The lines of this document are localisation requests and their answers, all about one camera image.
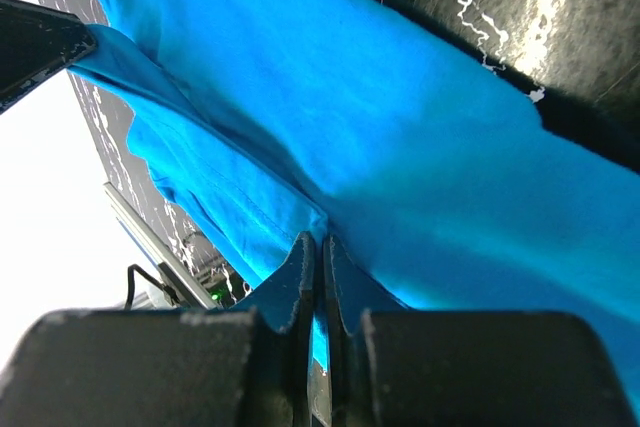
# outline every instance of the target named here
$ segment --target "blue towel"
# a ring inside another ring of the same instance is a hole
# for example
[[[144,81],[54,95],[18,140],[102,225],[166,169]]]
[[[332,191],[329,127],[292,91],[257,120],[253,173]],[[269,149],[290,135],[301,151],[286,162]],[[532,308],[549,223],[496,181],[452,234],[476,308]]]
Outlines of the blue towel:
[[[372,0],[101,2],[116,30],[72,70],[250,284],[330,229],[409,306],[585,318],[640,412],[637,175]]]

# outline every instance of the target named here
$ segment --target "white wall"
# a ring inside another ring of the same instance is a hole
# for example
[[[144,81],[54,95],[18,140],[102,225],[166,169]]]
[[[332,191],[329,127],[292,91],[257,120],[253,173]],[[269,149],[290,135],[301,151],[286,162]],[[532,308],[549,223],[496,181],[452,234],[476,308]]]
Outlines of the white wall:
[[[126,267],[148,265],[106,180],[66,72],[0,115],[0,368],[42,314],[116,305]]]

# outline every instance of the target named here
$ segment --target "white background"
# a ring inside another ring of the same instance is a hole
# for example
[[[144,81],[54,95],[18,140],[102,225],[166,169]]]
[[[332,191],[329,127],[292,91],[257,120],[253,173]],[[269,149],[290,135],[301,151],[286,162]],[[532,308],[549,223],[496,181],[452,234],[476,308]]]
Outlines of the white background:
[[[114,306],[146,265],[106,181],[66,72],[0,115],[0,368],[42,314]]]

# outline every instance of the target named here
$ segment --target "black tabletop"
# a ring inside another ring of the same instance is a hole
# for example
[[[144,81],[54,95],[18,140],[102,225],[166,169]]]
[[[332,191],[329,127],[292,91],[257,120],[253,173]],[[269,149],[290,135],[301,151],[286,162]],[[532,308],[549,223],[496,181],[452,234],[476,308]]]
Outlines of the black tabletop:
[[[640,0],[377,1],[531,97],[547,129],[640,172]],[[97,0],[40,2],[106,23]],[[164,201],[144,162],[129,154],[129,108],[85,81],[72,81],[111,182],[190,266],[224,266],[205,239],[182,245],[197,227]]]

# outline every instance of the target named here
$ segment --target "black cable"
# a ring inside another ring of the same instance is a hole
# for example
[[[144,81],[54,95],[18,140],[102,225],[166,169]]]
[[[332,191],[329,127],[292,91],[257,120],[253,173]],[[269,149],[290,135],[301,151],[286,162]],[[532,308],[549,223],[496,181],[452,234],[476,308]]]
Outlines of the black cable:
[[[144,280],[166,293],[173,302],[175,302],[176,304],[180,303],[176,291],[173,290],[173,288],[169,287],[168,285],[163,285],[161,282],[145,272],[145,270],[138,264],[133,264],[127,268],[127,300],[124,302],[124,310],[131,310],[131,308],[133,307],[133,298],[136,294],[136,283],[135,279],[133,278],[134,272],[137,272],[142,276],[142,278],[144,278]]]

